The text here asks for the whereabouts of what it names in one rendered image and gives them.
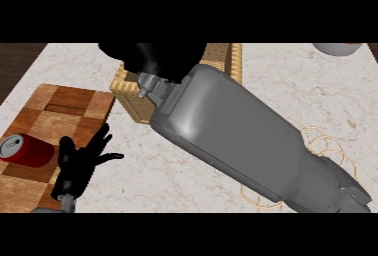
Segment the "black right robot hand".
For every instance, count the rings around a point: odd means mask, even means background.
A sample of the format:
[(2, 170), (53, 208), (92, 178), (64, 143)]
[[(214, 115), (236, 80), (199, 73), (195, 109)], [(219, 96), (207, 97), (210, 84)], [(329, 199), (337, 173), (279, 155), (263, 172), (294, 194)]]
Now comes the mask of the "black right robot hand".
[(124, 69), (136, 74), (152, 74), (180, 83), (201, 62), (207, 44), (201, 42), (99, 43), (99, 49), (124, 62)]

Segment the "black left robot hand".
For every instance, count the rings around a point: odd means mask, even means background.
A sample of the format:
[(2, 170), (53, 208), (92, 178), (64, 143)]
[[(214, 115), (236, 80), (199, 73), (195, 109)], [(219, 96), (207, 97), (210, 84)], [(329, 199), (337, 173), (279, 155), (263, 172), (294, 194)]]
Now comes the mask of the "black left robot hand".
[(78, 198), (87, 188), (95, 167), (105, 162), (123, 159), (121, 153), (103, 153), (105, 146), (112, 139), (109, 124), (105, 123), (90, 142), (81, 148), (75, 148), (74, 140), (64, 136), (59, 140), (59, 175), (50, 196), (61, 201), (65, 195)]

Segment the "wicker basket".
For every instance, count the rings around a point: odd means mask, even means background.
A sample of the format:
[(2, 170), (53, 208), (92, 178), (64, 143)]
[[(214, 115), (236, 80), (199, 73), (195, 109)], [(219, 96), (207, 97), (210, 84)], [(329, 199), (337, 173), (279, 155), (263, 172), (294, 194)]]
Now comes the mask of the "wicker basket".
[[(242, 44), (208, 43), (201, 64), (216, 67), (242, 83)], [(134, 122), (148, 124), (155, 107), (148, 98), (139, 98), (137, 75), (124, 70), (124, 64), (118, 66), (109, 89)]]

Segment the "checkered wooden cutting board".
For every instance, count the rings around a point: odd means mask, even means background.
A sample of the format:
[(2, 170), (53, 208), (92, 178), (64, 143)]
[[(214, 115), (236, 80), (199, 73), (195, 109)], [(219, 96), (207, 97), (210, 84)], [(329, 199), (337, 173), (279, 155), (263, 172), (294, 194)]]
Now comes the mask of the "checkered wooden cutting board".
[[(41, 84), (0, 141), (25, 133), (59, 150), (59, 139), (69, 136), (75, 146), (84, 147), (108, 119), (114, 101), (109, 92)], [(37, 207), (58, 209), (59, 202), (50, 198), (58, 174), (58, 154), (40, 168), (0, 160), (0, 213), (30, 212)]]

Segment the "red can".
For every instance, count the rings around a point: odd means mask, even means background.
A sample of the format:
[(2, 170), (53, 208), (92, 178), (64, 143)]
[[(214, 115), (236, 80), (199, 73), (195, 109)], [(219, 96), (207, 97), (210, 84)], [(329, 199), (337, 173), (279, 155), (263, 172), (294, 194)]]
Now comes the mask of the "red can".
[(53, 158), (55, 147), (27, 134), (15, 134), (0, 142), (0, 159), (28, 167), (43, 167)]

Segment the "grey round pot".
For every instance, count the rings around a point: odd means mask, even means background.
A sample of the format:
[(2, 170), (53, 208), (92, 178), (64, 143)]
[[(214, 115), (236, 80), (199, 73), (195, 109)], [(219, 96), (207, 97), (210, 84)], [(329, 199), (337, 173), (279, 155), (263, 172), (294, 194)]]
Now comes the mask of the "grey round pot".
[(362, 47), (362, 43), (315, 43), (313, 46), (331, 56), (349, 56)]

